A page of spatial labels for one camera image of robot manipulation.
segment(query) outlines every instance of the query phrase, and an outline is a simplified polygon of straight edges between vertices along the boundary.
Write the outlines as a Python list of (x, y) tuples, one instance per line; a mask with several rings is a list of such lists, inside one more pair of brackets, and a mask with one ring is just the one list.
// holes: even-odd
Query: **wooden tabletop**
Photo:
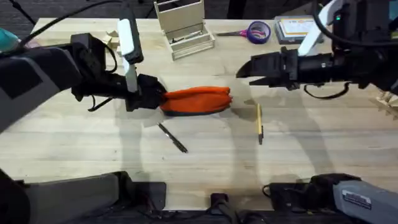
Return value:
[[(35, 29), (50, 20), (40, 19)], [(213, 32), (244, 29), (250, 22), (206, 21)], [(116, 19), (66, 19), (37, 41), (67, 43), (72, 34), (84, 32), (101, 38), (116, 23)], [(137, 23), (145, 56), (137, 65), (139, 73), (159, 77), (169, 91), (229, 86), (231, 108), (208, 116), (166, 118), (159, 110), (127, 113), (124, 103), (114, 100), (89, 113), (91, 98), (79, 103), (67, 90), (0, 134), (4, 171), (32, 182), (126, 170), (135, 181), (166, 182), (168, 209), (205, 208), (213, 192), (228, 193), (238, 207), (269, 208), (262, 185), (327, 172), (358, 175), (398, 191), (398, 121), (369, 102), (374, 91), (353, 86), (340, 99), (320, 101), (301, 90), (249, 86), (248, 80), (234, 75), (251, 55), (279, 50), (274, 36), (264, 45), (250, 44), (243, 37), (216, 37), (214, 49), (173, 62), (157, 20)], [(328, 51), (329, 44), (326, 41), (319, 50)], [(341, 88), (334, 84), (311, 90), (329, 95)], [(261, 146), (254, 103), (260, 103), (263, 111)], [(163, 122), (189, 153), (181, 153), (157, 122)]]

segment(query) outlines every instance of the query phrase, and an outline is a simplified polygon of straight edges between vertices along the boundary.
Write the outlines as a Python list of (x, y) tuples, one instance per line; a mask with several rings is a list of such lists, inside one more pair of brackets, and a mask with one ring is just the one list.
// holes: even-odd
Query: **orange cloth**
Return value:
[(229, 87), (200, 86), (168, 92), (160, 106), (164, 112), (178, 115), (201, 115), (220, 112), (232, 102)]

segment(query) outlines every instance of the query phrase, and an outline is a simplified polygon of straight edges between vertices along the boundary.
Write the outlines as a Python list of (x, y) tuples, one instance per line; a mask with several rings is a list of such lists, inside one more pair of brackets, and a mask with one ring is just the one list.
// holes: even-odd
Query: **black cable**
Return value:
[(25, 18), (29, 20), (29, 22), (31, 22), (33, 25), (36, 25), (36, 21), (33, 20), (33, 18), (22, 8), (22, 6), (18, 2), (14, 0), (9, 0), (9, 2), (11, 2), (13, 8), (22, 13), (22, 15), (24, 15)]
[(306, 84), (306, 85), (304, 86), (304, 92), (305, 92), (306, 94), (308, 94), (308, 95), (310, 95), (310, 96), (316, 98), (316, 99), (319, 99), (319, 100), (332, 100), (332, 99), (336, 99), (336, 98), (339, 98), (339, 97), (345, 95), (345, 94), (349, 91), (349, 84), (352, 84), (352, 83), (351, 83), (351, 82), (346, 82), (346, 83), (344, 83), (344, 89), (343, 89), (341, 92), (336, 93), (336, 94), (334, 94), (334, 95), (330, 95), (330, 96), (314, 96), (314, 95), (312, 95), (312, 94), (307, 90), (307, 87), (308, 87), (309, 85), (313, 85), (313, 84)]
[(269, 194), (266, 192), (266, 189), (268, 189), (268, 188), (269, 188), (269, 185), (264, 185), (264, 186), (262, 187), (262, 194), (265, 195), (267, 198), (271, 198), (271, 195), (269, 195)]
[(322, 32), (322, 34), (329, 37), (331, 40), (337, 41), (342, 44), (348, 44), (348, 45), (357, 46), (357, 47), (398, 47), (398, 42), (383, 42), (383, 43), (356, 42), (356, 41), (346, 40), (346, 39), (336, 36), (335, 34), (332, 34), (331, 32), (328, 31), (328, 29), (326, 29), (326, 27), (322, 24), (321, 20), (319, 19), (318, 12), (317, 12), (317, 5), (318, 5), (318, 1), (313, 0), (313, 2), (312, 2), (313, 20), (315, 21), (315, 24), (318, 26), (318, 28)]
[(30, 35), (28, 35), (26, 38), (24, 38), (20, 43), (19, 43), (19, 48), (23, 48), (23, 46), (25, 46), (25, 44), (27, 44), (29, 41), (31, 41), (34, 37), (36, 37), (37, 35), (43, 33), (45, 30), (47, 30), (48, 28), (52, 27), (54, 24), (68, 18), (71, 16), (74, 16), (78, 13), (81, 13), (87, 9), (91, 9), (92, 7), (96, 7), (96, 6), (100, 6), (103, 4), (108, 4), (108, 3), (122, 3), (121, 0), (106, 0), (106, 1), (100, 1), (100, 2), (96, 2), (93, 4), (90, 4), (88, 6), (85, 6), (83, 8), (77, 9), (76, 11), (73, 12), (69, 12), (61, 17), (58, 17), (56, 19), (54, 19), (53, 21), (49, 22), (48, 24), (44, 25), (42, 28), (38, 29), (37, 31), (31, 33)]
[(111, 54), (111, 56), (112, 56), (112, 58), (113, 58), (113, 61), (114, 61), (114, 67), (113, 67), (113, 69), (110, 70), (110, 71), (107, 71), (107, 72), (109, 72), (109, 73), (114, 73), (114, 72), (116, 71), (116, 69), (118, 69), (118, 61), (116, 61), (116, 56), (115, 56), (113, 50), (112, 50), (108, 45), (106, 45), (106, 44), (104, 44), (104, 43), (103, 43), (103, 45), (104, 45), (105, 48), (110, 52), (110, 54)]
[(94, 111), (100, 109), (102, 106), (104, 106), (105, 104), (109, 103), (111, 100), (113, 100), (113, 98), (109, 97), (108, 99), (102, 101), (100, 104), (98, 104), (96, 106), (93, 106), (92, 108), (88, 109), (88, 112), (94, 112)]

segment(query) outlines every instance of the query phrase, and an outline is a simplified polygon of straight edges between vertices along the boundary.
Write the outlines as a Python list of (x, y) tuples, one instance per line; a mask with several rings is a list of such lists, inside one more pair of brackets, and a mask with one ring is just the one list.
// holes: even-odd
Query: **sticker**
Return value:
[(360, 207), (372, 210), (372, 201), (370, 198), (356, 194), (356, 193), (349, 192), (347, 190), (343, 190), (342, 194), (343, 194), (343, 199), (346, 202), (353, 203)]

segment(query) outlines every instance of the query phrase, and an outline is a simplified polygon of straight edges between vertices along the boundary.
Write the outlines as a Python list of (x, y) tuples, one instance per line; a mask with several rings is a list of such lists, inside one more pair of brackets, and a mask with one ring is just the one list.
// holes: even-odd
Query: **floor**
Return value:
[[(135, 13), (138, 18), (144, 18), (153, 5), (153, 0), (144, 0), (142, 4), (139, 4), (138, 0), (131, 1), (134, 4), (136, 9)], [(307, 1), (308, 0), (248, 0), (244, 19), (272, 19)], [(40, 17), (58, 17), (76, 8), (87, 5), (87, 1), (85, 0), (17, 0), (17, 2), (19, 2), (23, 9), (35, 20)], [(205, 1), (206, 18), (226, 19), (228, 4), (229, 0)], [(118, 14), (119, 8), (117, 4), (107, 4), (82, 12), (76, 17), (104, 18), (118, 17)], [(155, 18), (155, 12), (152, 12), (149, 17)], [(19, 37), (25, 37), (31, 32), (33, 25), (23, 17), (20, 12), (14, 9), (9, 1), (3, 0), (0, 1), (0, 27), (11, 31)]]

